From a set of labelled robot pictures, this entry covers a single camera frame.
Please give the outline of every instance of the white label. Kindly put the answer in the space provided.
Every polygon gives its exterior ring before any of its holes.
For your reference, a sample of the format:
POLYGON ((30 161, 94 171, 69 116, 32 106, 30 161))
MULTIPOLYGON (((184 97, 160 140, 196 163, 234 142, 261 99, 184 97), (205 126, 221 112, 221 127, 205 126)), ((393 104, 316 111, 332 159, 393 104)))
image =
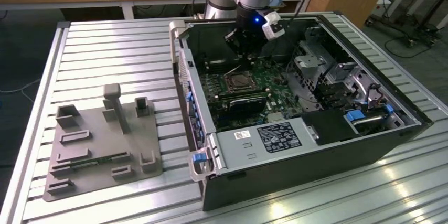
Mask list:
POLYGON ((250 137, 249 131, 240 131, 240 132, 234 132, 233 134, 234 134, 236 139, 250 137))

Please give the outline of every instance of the metal extrusion rail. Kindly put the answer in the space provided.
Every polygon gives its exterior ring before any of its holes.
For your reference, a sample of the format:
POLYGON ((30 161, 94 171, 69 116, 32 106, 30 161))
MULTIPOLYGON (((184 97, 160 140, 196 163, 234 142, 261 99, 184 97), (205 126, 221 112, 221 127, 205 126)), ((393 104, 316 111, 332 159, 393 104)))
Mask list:
POLYGON ((436 122, 417 139, 373 165, 202 212, 170 70, 173 19, 72 23, 56 31, 0 223, 446 222, 446 106, 342 16, 322 14, 436 122), (114 82, 121 102, 142 95, 154 102, 162 175, 46 203, 56 107, 100 107, 101 85, 114 82))

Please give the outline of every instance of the blue latch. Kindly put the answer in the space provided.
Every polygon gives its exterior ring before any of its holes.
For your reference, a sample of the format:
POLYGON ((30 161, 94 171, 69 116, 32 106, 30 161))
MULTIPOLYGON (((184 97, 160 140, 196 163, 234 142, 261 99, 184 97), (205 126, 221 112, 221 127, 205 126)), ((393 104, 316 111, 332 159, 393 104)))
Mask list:
POLYGON ((385 111, 388 114, 390 114, 394 111, 393 107, 389 104, 385 105, 385 111))
POLYGON ((204 163, 206 162, 206 154, 202 153, 194 153, 193 154, 193 163, 198 164, 198 163, 204 163))
POLYGON ((193 101, 193 93, 190 91, 186 94, 186 101, 193 101))
POLYGON ((350 110, 346 113, 346 118, 352 122, 354 120, 365 118, 365 115, 362 114, 360 110, 350 110))

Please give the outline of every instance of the white container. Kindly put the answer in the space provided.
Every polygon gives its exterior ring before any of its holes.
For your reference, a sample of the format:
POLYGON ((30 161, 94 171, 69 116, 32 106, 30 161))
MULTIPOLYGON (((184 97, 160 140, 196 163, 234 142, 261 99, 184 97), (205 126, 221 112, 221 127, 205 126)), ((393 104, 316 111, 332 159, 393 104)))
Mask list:
POLYGON ((389 0, 377 0, 374 8, 370 14, 374 14, 377 17, 381 17, 385 13, 385 10, 389 8, 390 1, 389 0))

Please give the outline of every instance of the gray plastic block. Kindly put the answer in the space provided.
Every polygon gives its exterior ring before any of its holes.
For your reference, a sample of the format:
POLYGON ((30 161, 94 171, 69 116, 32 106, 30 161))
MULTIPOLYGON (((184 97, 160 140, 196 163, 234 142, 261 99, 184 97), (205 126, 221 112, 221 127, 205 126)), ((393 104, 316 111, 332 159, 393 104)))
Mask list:
POLYGON ((65 153, 64 155, 58 154, 56 158, 57 163, 65 163, 70 161, 76 161, 80 159, 85 159, 90 156, 90 151, 89 149, 78 150, 70 153, 65 153))
POLYGON ((66 192, 74 190, 74 184, 68 178, 61 179, 58 182, 49 184, 48 187, 49 188, 48 188, 46 192, 50 195, 60 194, 60 193, 66 193, 66 192))
POLYGON ((76 116, 78 116, 78 111, 74 105, 60 106, 57 108, 56 121, 62 129, 77 126, 76 116))
POLYGON ((148 108, 148 98, 138 97, 134 99, 134 111, 137 113, 137 117, 148 116, 149 115, 149 108, 148 108))
POLYGON ((53 175, 53 177, 60 177, 60 176, 65 176, 68 174, 73 173, 73 169, 69 166, 53 166, 50 168, 49 171, 50 175, 53 175))
POLYGON ((140 167, 144 173, 150 173, 156 169, 156 163, 157 158, 153 152, 150 152, 150 155, 146 157, 140 153, 140 167))
POLYGON ((110 158, 113 163, 120 163, 130 160, 129 152, 118 153, 110 158))
POLYGON ((92 138, 92 135, 90 135, 89 130, 76 131, 76 132, 70 132, 66 134, 61 134, 60 142, 61 144, 66 144, 66 143, 86 140, 90 138, 92 138))
POLYGON ((110 170, 110 176, 113 179, 124 179, 133 175, 130 165, 124 165, 110 170))
POLYGON ((114 114, 113 109, 102 111, 102 116, 104 116, 105 122, 113 122, 117 120, 117 116, 114 114))
POLYGON ((116 100, 104 100, 104 108, 77 111, 73 105, 58 107, 62 123, 57 123, 54 131, 44 201, 161 174, 154 105, 146 98, 120 104, 118 91, 116 86, 105 88, 105 98, 116 100), (125 134, 114 102, 129 126, 125 134))
MULTIPOLYGON (((124 134, 126 134, 129 132, 129 124, 126 122, 126 117, 124 115, 124 112, 122 112, 122 107, 121 107, 121 104, 120 104, 120 98, 121 96, 121 89, 120 89, 120 85, 117 83, 114 84, 106 84, 104 85, 104 98, 108 100, 108 102, 104 102, 104 105, 105 106, 110 106, 113 107, 113 111, 114 111, 114 116, 118 120, 118 123, 120 123, 120 127, 121 127, 121 132, 124 134)), ((108 115, 104 114, 104 118, 105 118, 105 121, 109 122, 108 120, 110 119, 110 113, 108 112, 108 115)))

